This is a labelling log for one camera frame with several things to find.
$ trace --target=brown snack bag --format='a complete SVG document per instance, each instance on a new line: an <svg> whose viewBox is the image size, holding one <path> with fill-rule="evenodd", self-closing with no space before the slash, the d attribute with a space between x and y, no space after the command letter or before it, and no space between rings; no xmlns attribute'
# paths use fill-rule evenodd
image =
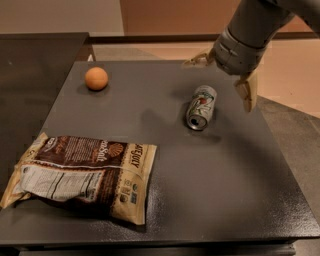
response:
<svg viewBox="0 0 320 256"><path fill-rule="evenodd" d="M142 225L156 146L41 134L21 157L1 200L38 196Z"/></svg>

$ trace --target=orange ball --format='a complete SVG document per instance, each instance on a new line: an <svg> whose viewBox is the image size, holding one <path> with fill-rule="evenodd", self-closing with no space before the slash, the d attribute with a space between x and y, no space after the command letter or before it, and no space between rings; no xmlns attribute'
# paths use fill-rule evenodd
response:
<svg viewBox="0 0 320 256"><path fill-rule="evenodd" d="M102 90L108 84L108 74L104 69L99 67L90 68L85 75L87 87L94 91Z"/></svg>

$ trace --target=beige wall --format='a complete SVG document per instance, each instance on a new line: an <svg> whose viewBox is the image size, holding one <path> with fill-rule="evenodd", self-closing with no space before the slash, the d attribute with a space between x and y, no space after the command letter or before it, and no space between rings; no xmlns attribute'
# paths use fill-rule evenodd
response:
<svg viewBox="0 0 320 256"><path fill-rule="evenodd" d="M1 0L0 33L219 34L239 0ZM282 31L309 31L295 19Z"/></svg>
<svg viewBox="0 0 320 256"><path fill-rule="evenodd" d="M240 0L120 0L126 35L220 34ZM310 31L295 18L282 32Z"/></svg>
<svg viewBox="0 0 320 256"><path fill-rule="evenodd" d="M0 33L122 36L119 0L1 0Z"/></svg>

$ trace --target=aluminum can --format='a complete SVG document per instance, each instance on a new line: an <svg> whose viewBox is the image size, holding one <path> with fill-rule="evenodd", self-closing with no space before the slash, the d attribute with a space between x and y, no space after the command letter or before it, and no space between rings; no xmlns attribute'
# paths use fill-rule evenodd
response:
<svg viewBox="0 0 320 256"><path fill-rule="evenodd" d="M201 85L195 90L186 114L190 128L201 131L208 126L216 98L217 92L208 85Z"/></svg>

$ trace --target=metal robot arm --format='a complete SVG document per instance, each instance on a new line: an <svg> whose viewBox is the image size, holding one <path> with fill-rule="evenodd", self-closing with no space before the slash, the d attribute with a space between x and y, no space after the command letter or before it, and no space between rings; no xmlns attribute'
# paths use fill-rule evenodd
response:
<svg viewBox="0 0 320 256"><path fill-rule="evenodd" d="M250 74L274 34L295 14L320 36L320 0L242 0L209 59L230 75Z"/></svg>

